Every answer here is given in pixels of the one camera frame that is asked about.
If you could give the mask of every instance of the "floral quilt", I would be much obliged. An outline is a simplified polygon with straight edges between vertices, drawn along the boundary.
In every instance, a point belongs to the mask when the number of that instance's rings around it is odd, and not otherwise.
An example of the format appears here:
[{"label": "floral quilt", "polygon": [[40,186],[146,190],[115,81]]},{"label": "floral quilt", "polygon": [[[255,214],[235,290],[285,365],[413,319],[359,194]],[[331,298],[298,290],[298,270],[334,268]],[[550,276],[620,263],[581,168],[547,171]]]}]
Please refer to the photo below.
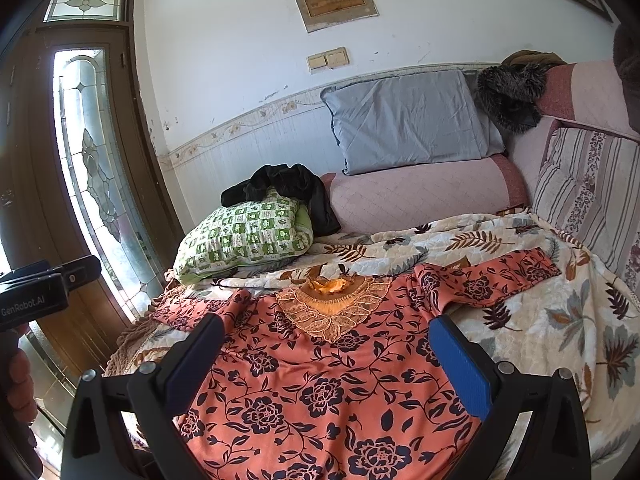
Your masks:
[{"label": "floral quilt", "polygon": [[[310,251],[283,270],[254,278],[230,278],[216,284],[178,287],[177,304],[226,299],[238,287],[256,296],[301,285],[308,278],[395,276],[420,263],[475,266],[514,250],[541,248],[562,274],[486,308],[459,306],[450,316],[463,333],[480,343],[496,361],[509,360],[521,371],[551,375],[559,367],[574,373],[587,421],[594,478],[608,461],[633,447],[640,424],[640,304],[578,240],[551,228],[533,214],[503,218],[464,215],[405,232],[366,236],[333,235],[316,240]],[[112,373],[135,370],[158,360],[186,332],[158,324],[151,336],[120,350],[130,357]],[[404,370],[403,381],[416,380]],[[503,478],[517,452],[527,420],[522,417],[495,471]],[[127,425],[140,444],[134,418]]]}]

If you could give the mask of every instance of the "striped cushion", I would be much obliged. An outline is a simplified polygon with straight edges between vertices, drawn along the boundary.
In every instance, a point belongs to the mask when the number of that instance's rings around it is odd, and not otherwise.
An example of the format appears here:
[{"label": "striped cushion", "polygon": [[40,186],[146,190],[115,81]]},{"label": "striped cushion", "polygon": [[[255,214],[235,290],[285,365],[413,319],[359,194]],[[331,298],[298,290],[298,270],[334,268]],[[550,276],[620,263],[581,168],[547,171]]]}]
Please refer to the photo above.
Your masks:
[{"label": "striped cushion", "polygon": [[596,253],[640,292],[640,146],[607,134],[560,128],[553,134],[534,209]]}]

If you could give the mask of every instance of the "gray pillow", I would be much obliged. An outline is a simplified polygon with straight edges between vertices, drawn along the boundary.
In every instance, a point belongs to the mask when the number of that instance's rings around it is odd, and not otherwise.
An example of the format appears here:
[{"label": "gray pillow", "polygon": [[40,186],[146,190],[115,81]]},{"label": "gray pillow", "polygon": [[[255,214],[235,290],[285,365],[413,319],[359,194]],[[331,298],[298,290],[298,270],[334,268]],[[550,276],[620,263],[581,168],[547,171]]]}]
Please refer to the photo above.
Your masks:
[{"label": "gray pillow", "polygon": [[329,87],[321,98],[344,154],[345,174],[476,160],[501,153],[482,124],[460,70],[441,70]]}]

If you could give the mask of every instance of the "hand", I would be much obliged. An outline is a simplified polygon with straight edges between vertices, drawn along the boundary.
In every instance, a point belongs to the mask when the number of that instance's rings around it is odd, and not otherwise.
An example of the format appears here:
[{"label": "hand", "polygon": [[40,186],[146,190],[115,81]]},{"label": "hand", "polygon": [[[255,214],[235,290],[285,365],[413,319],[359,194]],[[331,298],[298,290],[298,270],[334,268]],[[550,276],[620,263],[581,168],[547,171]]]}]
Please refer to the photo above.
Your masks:
[{"label": "hand", "polygon": [[[28,325],[22,325],[16,329],[20,335],[27,333]],[[7,393],[9,405],[14,409],[17,420],[29,424],[36,419],[38,409],[33,399],[33,379],[31,379],[31,364],[27,354],[18,349],[18,353],[9,362],[9,377],[14,386]]]}]

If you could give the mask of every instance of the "light switch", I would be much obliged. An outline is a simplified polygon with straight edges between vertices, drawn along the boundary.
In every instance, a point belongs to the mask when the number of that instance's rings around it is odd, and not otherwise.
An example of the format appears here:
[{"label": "light switch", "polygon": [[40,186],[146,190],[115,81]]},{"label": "light switch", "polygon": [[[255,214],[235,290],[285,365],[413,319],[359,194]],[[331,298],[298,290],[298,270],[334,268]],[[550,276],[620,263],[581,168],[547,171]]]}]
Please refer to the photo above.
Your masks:
[{"label": "light switch", "polygon": [[324,54],[309,56],[306,58],[306,61],[309,63],[309,70],[315,70],[326,66],[326,58],[324,57]]},{"label": "light switch", "polygon": [[336,48],[324,53],[326,57],[326,63],[329,68],[338,68],[349,64],[349,57],[347,56],[347,49],[344,47]]}]

